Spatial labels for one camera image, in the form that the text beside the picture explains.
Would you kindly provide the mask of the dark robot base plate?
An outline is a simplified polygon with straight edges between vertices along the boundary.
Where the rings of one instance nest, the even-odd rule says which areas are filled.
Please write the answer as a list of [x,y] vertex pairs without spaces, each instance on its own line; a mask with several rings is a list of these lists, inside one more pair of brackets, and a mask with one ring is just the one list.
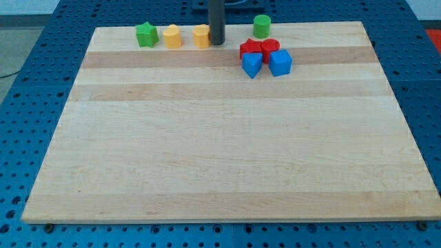
[[[209,0],[190,0],[192,10],[208,10]],[[226,10],[264,10],[266,0],[225,0]]]

